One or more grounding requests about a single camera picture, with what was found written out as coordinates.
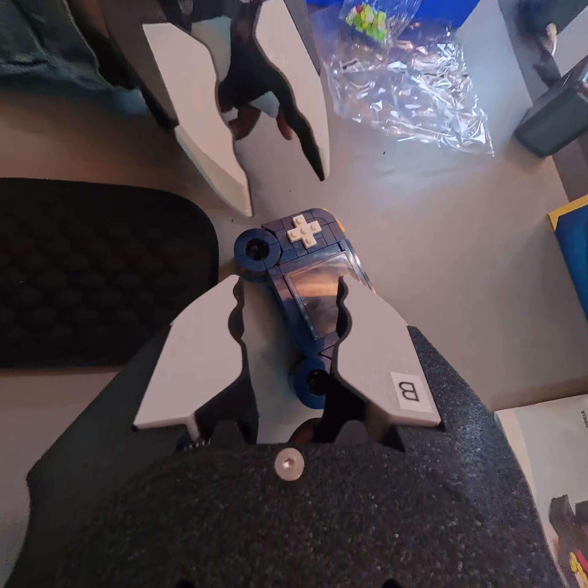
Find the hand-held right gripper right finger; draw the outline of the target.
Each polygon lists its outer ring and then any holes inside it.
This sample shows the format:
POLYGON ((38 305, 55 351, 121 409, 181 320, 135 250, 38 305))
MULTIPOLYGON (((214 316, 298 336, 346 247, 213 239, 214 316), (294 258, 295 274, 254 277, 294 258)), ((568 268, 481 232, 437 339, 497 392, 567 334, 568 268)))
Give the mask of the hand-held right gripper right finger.
POLYGON ((404 451, 398 427, 444 432, 408 324, 373 290, 351 277, 337 286, 338 336, 320 441, 333 443, 343 431, 351 438, 404 451))

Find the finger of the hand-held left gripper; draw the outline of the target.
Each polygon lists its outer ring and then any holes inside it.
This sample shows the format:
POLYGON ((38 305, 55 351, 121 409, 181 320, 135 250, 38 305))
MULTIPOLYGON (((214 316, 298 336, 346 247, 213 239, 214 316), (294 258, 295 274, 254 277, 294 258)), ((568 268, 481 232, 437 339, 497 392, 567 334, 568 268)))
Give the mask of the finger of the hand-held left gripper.
POLYGON ((320 181, 330 172, 329 129, 320 73, 284 1, 263 1, 255 41, 268 63, 268 87, 320 181))
POLYGON ((218 107, 217 70, 209 48, 170 22, 144 24, 143 31, 178 119, 178 143, 228 206, 253 217, 249 182, 218 107))

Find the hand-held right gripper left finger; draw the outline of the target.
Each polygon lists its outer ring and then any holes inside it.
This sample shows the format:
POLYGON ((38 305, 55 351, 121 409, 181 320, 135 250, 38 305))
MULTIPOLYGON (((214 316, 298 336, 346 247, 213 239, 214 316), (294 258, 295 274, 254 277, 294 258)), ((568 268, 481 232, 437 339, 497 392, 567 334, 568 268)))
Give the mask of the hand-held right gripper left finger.
POLYGON ((188 305, 171 327, 135 416, 139 430, 183 425, 192 440, 236 423, 255 444, 259 412, 251 382, 243 280, 229 275, 188 305))

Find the dark blue brick game console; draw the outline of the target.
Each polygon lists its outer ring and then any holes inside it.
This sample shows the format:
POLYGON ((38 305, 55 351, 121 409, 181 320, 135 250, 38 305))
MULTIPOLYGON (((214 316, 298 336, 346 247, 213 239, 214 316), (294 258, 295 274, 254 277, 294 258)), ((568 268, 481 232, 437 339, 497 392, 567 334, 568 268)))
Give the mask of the dark blue brick game console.
POLYGON ((307 209, 244 231, 233 258, 243 277, 268 283, 298 353, 290 370, 293 391, 307 408, 323 409, 319 384, 330 373, 339 338, 339 278, 373 290, 342 224, 328 210, 307 209))

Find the person's left forearm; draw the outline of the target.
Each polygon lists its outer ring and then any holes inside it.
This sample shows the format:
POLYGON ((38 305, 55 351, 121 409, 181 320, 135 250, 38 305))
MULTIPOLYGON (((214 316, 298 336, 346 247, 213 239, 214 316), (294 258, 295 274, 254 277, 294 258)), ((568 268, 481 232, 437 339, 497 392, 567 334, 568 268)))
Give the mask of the person's left forearm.
POLYGON ((149 116, 99 1, 1 1, 1 92, 9 91, 149 116))

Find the person's left hand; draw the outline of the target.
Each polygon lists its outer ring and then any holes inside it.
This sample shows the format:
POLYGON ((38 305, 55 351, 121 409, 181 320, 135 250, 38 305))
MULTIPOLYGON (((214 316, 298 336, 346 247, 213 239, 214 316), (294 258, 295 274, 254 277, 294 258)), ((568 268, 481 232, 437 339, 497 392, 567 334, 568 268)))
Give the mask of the person's left hand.
MULTIPOLYGON (((228 126, 232 131, 233 139, 235 141, 240 141, 250 135, 259 121, 261 114, 263 114, 262 111, 251 105, 246 105, 240 108, 236 118, 228 121, 228 126)), ((275 122, 282 136, 287 141, 291 141, 294 133, 288 125, 281 107, 278 107, 275 122)))

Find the green toy bricks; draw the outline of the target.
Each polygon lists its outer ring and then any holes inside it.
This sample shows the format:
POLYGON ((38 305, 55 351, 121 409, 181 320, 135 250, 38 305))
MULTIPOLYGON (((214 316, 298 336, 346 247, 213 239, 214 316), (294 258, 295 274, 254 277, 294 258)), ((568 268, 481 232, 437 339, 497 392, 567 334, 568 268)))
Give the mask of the green toy bricks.
POLYGON ((370 3, 354 4, 343 13, 344 21, 356 32, 384 41, 387 36, 387 13, 370 3))

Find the clear plastic bag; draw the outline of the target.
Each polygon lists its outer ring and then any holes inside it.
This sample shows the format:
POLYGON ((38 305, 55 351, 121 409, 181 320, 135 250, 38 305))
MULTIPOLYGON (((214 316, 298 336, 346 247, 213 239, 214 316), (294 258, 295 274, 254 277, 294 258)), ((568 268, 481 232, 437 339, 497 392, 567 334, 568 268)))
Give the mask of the clear plastic bag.
POLYGON ((397 141, 494 155, 458 28, 414 19, 378 41, 338 16, 335 6, 311 15, 335 114, 397 141))

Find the black quilted pad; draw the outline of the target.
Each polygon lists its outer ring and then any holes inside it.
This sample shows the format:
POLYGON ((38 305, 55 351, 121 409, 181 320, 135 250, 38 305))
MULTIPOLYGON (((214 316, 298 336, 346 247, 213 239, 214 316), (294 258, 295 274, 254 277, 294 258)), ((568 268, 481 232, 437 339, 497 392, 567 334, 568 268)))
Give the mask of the black quilted pad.
POLYGON ((215 228, 180 195, 1 178, 1 368, 125 364, 218 271, 215 228))

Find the large blue plastic bin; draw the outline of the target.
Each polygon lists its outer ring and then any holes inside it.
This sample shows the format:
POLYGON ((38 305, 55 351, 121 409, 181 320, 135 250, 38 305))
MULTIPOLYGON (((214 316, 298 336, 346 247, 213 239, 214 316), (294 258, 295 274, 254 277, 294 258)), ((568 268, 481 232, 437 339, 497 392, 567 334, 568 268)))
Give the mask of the large blue plastic bin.
POLYGON ((306 4, 317 8, 335 6, 339 20, 345 22, 344 11, 364 2, 387 13, 387 34, 402 32, 414 19, 439 21, 459 28, 479 4, 479 1, 306 1, 306 4))

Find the white instruction booklet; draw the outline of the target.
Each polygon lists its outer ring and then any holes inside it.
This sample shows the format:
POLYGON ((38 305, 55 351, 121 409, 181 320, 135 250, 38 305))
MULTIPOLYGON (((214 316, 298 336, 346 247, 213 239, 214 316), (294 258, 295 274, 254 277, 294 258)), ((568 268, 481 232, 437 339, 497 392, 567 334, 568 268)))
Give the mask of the white instruction booklet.
POLYGON ((587 394, 495 412, 566 587, 587 587, 587 394))

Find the blue yellow toy set box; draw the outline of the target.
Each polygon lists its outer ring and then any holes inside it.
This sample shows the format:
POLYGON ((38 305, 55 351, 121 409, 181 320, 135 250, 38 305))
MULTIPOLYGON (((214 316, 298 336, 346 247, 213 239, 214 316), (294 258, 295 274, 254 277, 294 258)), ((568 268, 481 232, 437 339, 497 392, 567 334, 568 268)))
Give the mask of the blue yellow toy set box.
POLYGON ((548 213, 548 219, 587 317, 587 195, 548 213))

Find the dark grey small box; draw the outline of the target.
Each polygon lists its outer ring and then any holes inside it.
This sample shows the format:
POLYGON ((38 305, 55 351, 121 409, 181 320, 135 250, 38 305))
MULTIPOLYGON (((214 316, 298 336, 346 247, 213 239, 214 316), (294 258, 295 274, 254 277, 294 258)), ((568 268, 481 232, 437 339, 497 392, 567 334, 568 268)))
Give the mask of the dark grey small box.
POLYGON ((555 63, 557 35, 561 30, 558 1, 519 1, 518 29, 523 37, 539 51, 538 63, 533 65, 541 81, 552 87, 561 77, 555 63))
POLYGON ((527 111, 514 138, 540 158, 552 156, 587 131, 587 56, 527 111))

